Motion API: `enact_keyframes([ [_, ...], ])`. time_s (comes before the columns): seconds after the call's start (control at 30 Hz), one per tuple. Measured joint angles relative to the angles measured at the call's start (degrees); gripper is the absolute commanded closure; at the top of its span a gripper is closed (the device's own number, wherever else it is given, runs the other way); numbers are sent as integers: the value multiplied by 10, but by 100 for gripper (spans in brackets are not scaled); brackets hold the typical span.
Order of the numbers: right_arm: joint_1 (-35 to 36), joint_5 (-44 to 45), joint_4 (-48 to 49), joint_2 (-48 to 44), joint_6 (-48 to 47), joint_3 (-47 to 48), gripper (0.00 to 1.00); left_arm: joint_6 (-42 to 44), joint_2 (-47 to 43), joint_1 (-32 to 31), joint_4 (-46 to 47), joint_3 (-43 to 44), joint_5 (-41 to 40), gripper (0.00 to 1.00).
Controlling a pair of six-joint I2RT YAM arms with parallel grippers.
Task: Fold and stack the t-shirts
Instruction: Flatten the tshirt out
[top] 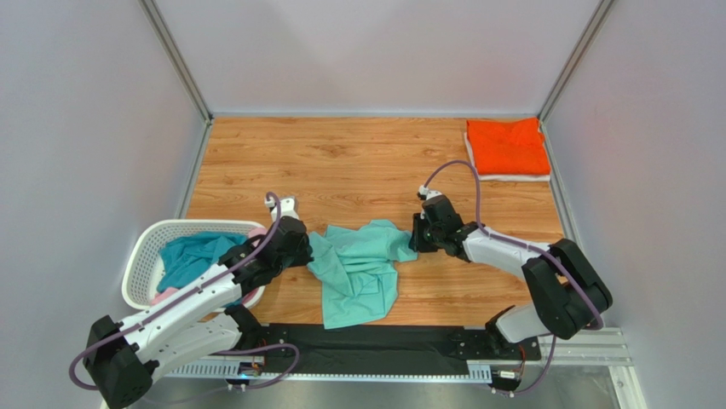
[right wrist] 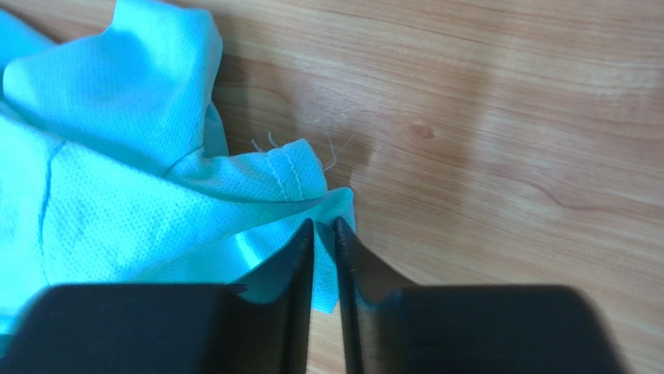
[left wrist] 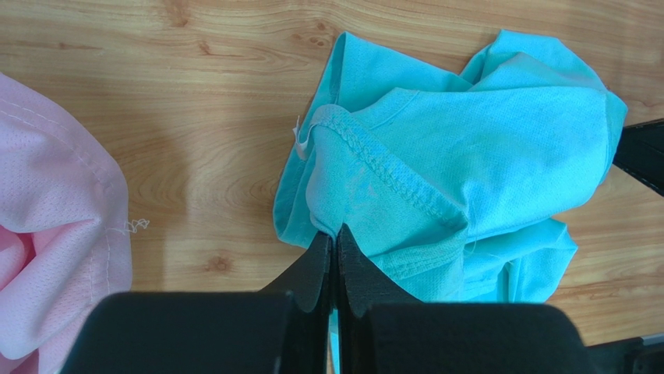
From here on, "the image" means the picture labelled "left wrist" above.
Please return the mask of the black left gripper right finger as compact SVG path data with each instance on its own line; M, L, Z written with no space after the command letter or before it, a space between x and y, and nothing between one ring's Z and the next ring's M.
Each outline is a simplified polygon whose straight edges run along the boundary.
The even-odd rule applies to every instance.
M570 319L542 304L425 303L343 225L336 239L343 373L593 373Z

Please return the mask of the light teal t-shirt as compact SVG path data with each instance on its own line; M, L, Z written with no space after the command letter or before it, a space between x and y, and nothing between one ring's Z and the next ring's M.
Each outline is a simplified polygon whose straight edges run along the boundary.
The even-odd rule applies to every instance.
M457 74L344 33L295 127L277 237L347 225L425 302L544 302L577 251L556 215L605 180L627 111L554 37L500 31Z

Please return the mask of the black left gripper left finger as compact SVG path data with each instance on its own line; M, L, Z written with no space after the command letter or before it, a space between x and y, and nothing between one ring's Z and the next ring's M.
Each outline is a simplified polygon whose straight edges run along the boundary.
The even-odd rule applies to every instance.
M65 373L324 373L332 241L259 291L126 292L84 323Z

